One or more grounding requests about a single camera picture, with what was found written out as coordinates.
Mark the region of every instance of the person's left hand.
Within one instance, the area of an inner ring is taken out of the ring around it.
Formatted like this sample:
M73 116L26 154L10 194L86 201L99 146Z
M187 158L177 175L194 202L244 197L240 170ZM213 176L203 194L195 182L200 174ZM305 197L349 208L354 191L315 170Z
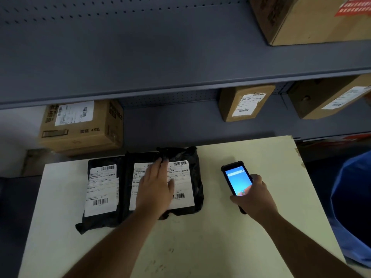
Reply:
M174 194L174 179L167 182L167 166L169 160L161 163L157 159L146 170L138 187L136 210L145 210L159 218L170 205Z

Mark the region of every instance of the table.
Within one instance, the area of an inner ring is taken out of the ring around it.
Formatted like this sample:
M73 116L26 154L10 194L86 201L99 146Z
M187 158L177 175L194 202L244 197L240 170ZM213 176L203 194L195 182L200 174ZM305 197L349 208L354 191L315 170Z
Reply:
M229 200L220 171L242 160L263 177L280 213L344 261L291 136L200 146L204 206L158 221L132 277L292 277L265 230ZM47 164L19 277L61 277L110 228L80 235L88 160Z

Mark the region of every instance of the phone screen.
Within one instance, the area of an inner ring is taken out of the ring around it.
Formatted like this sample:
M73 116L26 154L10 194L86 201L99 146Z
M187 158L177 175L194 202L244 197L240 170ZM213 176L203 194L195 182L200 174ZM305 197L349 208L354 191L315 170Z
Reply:
M245 195L248 192L248 188L252 183L248 177L248 173L246 173L242 166L226 170L225 173L237 196Z

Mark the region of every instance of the black plastic package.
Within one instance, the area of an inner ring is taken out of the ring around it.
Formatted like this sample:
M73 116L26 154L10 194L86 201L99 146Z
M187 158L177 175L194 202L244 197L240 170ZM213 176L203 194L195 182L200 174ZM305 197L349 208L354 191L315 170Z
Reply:
M118 157L110 157L110 158L101 158L101 159L93 159L89 160L88 162L88 177L91 168L98 168L104 166L110 166L116 164L117 168L117 177L119 178L119 204L117 205L117 209L114 212L88 216L85 217L85 213L82 216L82 222L76 224L75 227L80 234L84 234L86 231L94 228L101 228L101 227L116 227L122 221L122 210L123 206L123 199L126 197L125 190L124 190L124 175L125 175L125 166L126 166L126 157L125 156L118 156Z
M85 217L83 215L82 223L76 224L76 229L81 234L84 234L87 230L94 228L105 226L116 227L123 220L125 220L132 213L132 211L129 210L129 204L131 198L134 164L153 163L158 158L162 158L163 160L169 159L169 162L188 161L194 198L194 206L168 210L160 217L160 220L167 219L169 213L180 216L194 214L201 210L204 195L197 148L195 146L187 149L167 147L157 148L157 150L157 152L127 153L125 156L89 160L88 175L91 168L109 166L113 164L117 165L117 177L119 177L119 204L114 212L89 217Z

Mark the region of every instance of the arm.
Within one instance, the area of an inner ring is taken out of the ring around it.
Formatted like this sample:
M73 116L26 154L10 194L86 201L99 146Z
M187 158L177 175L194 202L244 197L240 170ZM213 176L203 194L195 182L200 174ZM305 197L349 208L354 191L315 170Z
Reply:
M63 278L129 278L139 252L158 218L167 210L174 194L174 180L167 183L168 161L158 159L139 182L136 209Z
M361 278L357 272L281 217L261 176L252 177L254 182L248 193L231 196L231 200L262 225L295 278Z

